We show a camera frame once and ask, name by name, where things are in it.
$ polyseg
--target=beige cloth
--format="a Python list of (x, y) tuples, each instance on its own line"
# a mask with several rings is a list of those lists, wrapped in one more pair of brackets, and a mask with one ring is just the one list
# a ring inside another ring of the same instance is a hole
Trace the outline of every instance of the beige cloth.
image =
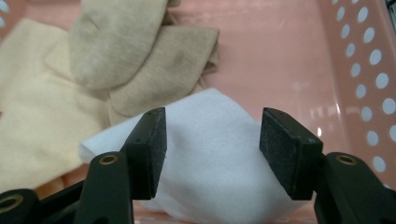
[(164, 26), (135, 77), (110, 90), (111, 123), (189, 95), (205, 66), (208, 64), (208, 70), (214, 67), (216, 58), (211, 62), (210, 56), (218, 34), (211, 28)]
[(107, 95), (70, 81), (67, 49), (55, 48), (66, 42), (66, 31), (22, 20), (0, 46), (0, 192), (79, 167), (79, 141), (109, 126)]
[(70, 30), (75, 81), (106, 89), (130, 80), (148, 57), (167, 0), (84, 0)]
[(85, 0), (70, 33), (76, 83), (108, 90), (112, 125), (205, 87), (219, 62), (214, 28), (177, 26), (178, 1)]

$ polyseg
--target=laundry basket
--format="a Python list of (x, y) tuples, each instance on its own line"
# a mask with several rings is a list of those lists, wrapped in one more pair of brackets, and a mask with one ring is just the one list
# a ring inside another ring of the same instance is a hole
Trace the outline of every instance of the laundry basket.
[[(68, 29), (78, 0), (0, 0), (0, 37), (22, 17)], [(284, 110), (324, 142), (362, 158), (396, 188), (396, 36), (385, 0), (182, 0), (185, 25), (220, 29), (205, 76), (257, 121)], [(177, 223), (135, 209), (135, 223)], [(274, 223), (316, 223), (312, 203)]]

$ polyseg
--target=perforated basket wall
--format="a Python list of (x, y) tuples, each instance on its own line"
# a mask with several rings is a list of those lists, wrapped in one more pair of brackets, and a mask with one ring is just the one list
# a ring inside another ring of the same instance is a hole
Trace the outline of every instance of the perforated basket wall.
[[(0, 41), (22, 17), (67, 28), (77, 7), (77, 0), (0, 0)], [(208, 85), (255, 119), (263, 106), (288, 111), (326, 153), (364, 159), (396, 189), (396, 37), (384, 0), (185, 0), (174, 12), (181, 24), (220, 28), (220, 64), (228, 66), (206, 77)], [(135, 211), (135, 223), (178, 222)], [(317, 221), (309, 204), (274, 222)]]

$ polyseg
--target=white towel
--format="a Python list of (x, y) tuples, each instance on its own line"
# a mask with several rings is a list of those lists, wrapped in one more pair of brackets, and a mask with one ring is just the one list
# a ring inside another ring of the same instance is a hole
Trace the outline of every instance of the white towel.
[[(120, 150), (141, 116), (80, 145), (80, 157)], [(217, 90), (166, 107), (168, 149), (157, 196), (148, 208), (197, 223), (263, 223), (293, 202), (259, 150), (260, 124)]]

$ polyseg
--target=towel fold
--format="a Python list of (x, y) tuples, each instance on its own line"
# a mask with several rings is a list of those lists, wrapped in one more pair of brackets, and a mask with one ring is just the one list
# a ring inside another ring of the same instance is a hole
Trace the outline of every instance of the towel fold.
[[(141, 118), (136, 116), (81, 142), (90, 161), (118, 151)], [(166, 107), (168, 149), (154, 210), (194, 223), (263, 223), (293, 202), (260, 152), (261, 127), (217, 90), (195, 93)]]
[(167, 4), (167, 0), (82, 1), (70, 31), (75, 81), (86, 88), (107, 89), (130, 80), (149, 56)]
[(107, 95), (82, 89), (59, 66), (67, 54), (56, 46), (67, 38), (22, 20), (0, 46), (0, 192), (34, 189), (79, 167), (78, 142), (109, 126)]

